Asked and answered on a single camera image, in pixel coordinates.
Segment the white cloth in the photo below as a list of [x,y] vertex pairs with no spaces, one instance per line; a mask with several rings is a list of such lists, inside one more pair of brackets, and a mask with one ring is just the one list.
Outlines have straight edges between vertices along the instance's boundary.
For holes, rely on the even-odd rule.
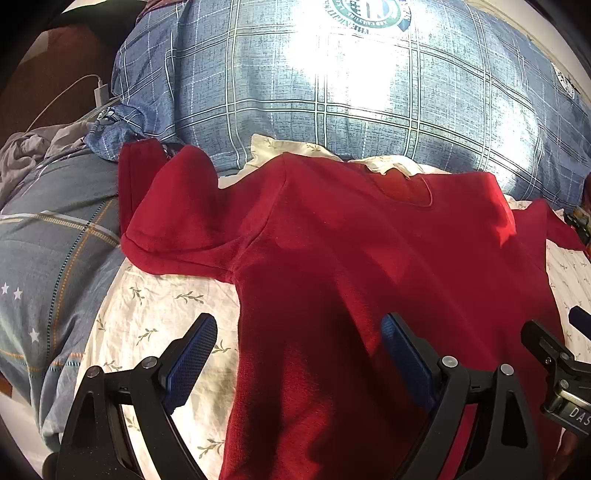
[[[330,156],[337,160],[317,145],[253,135],[253,159],[240,173],[220,178],[220,188],[236,183],[284,151]],[[382,174],[390,168],[403,168],[408,174],[424,171],[409,158],[395,155],[358,162],[366,163],[371,170]],[[512,207],[525,207],[524,202],[515,202],[510,197],[509,201],[513,202]],[[591,362],[591,342],[568,322],[569,309],[574,305],[591,312],[591,264],[582,252],[561,249],[550,241],[547,242],[547,249],[550,286],[560,311],[566,345],[577,355],[577,359]],[[173,420],[203,473],[214,480],[222,467],[223,442],[238,370],[240,306],[233,285],[201,277],[149,275],[126,259],[99,310],[82,359],[77,386],[92,365],[100,365],[109,372],[131,369],[146,356],[159,356],[172,340],[187,332],[201,312],[211,313],[217,320],[219,333],[216,346],[187,404],[176,409]],[[133,410],[124,407],[124,411],[131,442],[145,478],[158,479]]]

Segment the leaf pattern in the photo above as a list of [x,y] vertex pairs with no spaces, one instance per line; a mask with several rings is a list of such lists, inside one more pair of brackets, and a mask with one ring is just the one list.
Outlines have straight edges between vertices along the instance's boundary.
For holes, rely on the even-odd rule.
[[231,347],[224,348],[223,340],[220,340],[220,345],[219,346],[217,344],[214,345],[213,350],[212,350],[212,354],[214,354],[214,353],[220,353],[220,352],[221,353],[225,353],[225,352],[227,352],[230,349],[231,349]]
[[207,441],[209,442],[209,445],[207,445],[206,447],[197,447],[199,450],[202,450],[201,454],[199,455],[199,458],[202,458],[203,455],[205,455],[209,450],[215,450],[217,452],[217,454],[220,454],[220,448],[222,448],[222,445],[224,443],[226,443],[226,440],[222,440],[221,442],[216,442],[213,439],[207,439]]
[[146,339],[148,339],[148,341],[150,341],[150,337],[152,336],[152,334],[153,334],[154,332],[157,332],[158,330],[156,330],[155,328],[153,328],[153,329],[151,329],[151,330],[145,329],[145,331],[146,331],[146,333],[145,333],[145,334],[143,334],[143,335],[140,335],[140,336],[138,337],[138,343],[136,343],[136,344],[135,344],[135,346],[138,346],[138,345],[139,345],[139,343],[140,343],[140,342],[141,342],[141,341],[142,341],[144,338],[146,338]]
[[103,364],[103,367],[107,367],[110,368],[111,371],[115,370],[116,372],[118,372],[119,370],[121,370],[123,367],[120,367],[119,365],[115,365],[115,360],[111,360],[110,362],[105,362]]
[[138,288],[134,288],[134,287],[130,287],[129,289],[134,293],[134,296],[132,297],[132,299],[138,299],[139,304],[142,305],[142,300],[144,300],[145,297],[143,297],[141,295],[141,290]]
[[185,304],[189,303],[189,299],[191,300],[195,300],[198,303],[203,304],[203,300],[201,300],[203,298],[203,295],[197,295],[196,297],[192,295],[193,294],[193,290],[191,290],[188,293],[184,293],[182,295],[178,295],[176,296],[174,299],[178,300],[178,299],[183,299],[185,301]]
[[132,416],[131,418],[129,418],[126,415],[125,416],[125,423],[127,424],[127,428],[134,429],[134,430],[140,432],[138,420],[135,417]]
[[101,331],[103,331],[103,332],[104,332],[104,331],[106,331],[106,328],[105,328],[105,324],[106,324],[106,322],[103,322],[103,319],[102,319],[102,318],[100,318],[100,315],[97,315],[97,316],[96,316],[96,323],[98,323],[98,324],[99,324],[99,326],[98,326],[97,330],[101,330]]

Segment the gray blanket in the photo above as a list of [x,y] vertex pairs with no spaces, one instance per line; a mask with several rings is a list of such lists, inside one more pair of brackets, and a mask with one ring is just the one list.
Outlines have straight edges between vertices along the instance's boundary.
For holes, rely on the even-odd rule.
[[118,231],[117,165],[88,149],[39,164],[0,215],[0,371],[55,450]]

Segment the blue gripper pad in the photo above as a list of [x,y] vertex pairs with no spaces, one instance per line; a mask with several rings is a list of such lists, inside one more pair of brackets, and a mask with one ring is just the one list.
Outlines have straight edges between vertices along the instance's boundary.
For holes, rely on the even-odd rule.
[[185,405],[189,399],[191,390],[216,344],[216,319],[209,314],[202,315],[206,315],[206,319],[188,341],[165,379],[166,394],[162,404],[169,415],[173,414],[175,408]]
[[579,306],[570,309],[569,322],[585,337],[591,340],[591,315]]
[[390,314],[382,319],[382,340],[413,403],[431,411],[438,403],[431,374]]

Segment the plaid pattern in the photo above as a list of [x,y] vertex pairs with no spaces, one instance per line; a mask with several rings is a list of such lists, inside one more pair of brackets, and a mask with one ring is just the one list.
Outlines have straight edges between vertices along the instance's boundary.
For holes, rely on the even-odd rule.
[[0,212],[0,371],[60,446],[96,313],[124,255],[117,165],[88,149],[40,163]]
[[410,9],[381,28],[335,13],[346,5],[369,18],[376,2],[189,0],[152,11],[116,58],[121,105],[86,141],[110,160],[137,137],[198,145],[229,173],[259,133],[344,159],[400,154],[489,171],[516,199],[578,205],[588,108],[549,59],[462,0],[381,1],[384,12]]

